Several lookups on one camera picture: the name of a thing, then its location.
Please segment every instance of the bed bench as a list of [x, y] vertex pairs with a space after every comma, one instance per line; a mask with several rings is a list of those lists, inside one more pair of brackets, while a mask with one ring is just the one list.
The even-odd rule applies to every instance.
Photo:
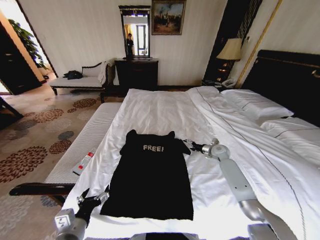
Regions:
[[92, 148], [99, 146], [120, 106], [121, 102], [101, 104], [69, 149], [55, 165], [44, 183], [23, 183], [15, 186], [9, 194], [11, 196], [48, 195], [62, 206], [65, 202], [64, 196], [68, 195], [79, 178], [78, 175], [72, 172], [72, 168]]
[[67, 79], [58, 77], [49, 82], [54, 94], [57, 96], [57, 89], [85, 89], [85, 90], [100, 90], [101, 102], [104, 103], [104, 96], [106, 95], [107, 87], [112, 85], [116, 75], [115, 65], [108, 63], [105, 67], [105, 82], [101, 84], [98, 76], [101, 72], [102, 62], [94, 66], [83, 66], [83, 77], [79, 79]]

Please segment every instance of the headboard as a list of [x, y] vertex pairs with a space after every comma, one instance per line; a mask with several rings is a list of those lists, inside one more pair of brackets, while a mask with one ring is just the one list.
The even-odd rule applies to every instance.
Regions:
[[242, 89], [250, 89], [320, 127], [320, 55], [260, 50]]

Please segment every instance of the carpet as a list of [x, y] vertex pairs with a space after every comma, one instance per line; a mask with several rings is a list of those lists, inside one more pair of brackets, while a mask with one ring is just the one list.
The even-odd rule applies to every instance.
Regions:
[[20, 95], [2, 96], [24, 117], [0, 130], [0, 239], [56, 237], [54, 216], [60, 206], [47, 196], [8, 193], [22, 183], [42, 183], [101, 104], [98, 91], [57, 91], [55, 96], [45, 83]]

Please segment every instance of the picture frame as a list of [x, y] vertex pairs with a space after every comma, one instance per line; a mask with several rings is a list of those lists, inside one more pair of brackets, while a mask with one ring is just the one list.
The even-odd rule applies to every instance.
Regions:
[[187, 0], [152, 0], [152, 35], [181, 35]]

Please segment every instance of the black t-shirt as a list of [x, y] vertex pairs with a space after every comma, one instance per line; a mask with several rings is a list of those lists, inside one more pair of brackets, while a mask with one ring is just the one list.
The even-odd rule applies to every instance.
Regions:
[[100, 214], [113, 217], [190, 219], [194, 209], [184, 155], [175, 132], [158, 136], [131, 130]]

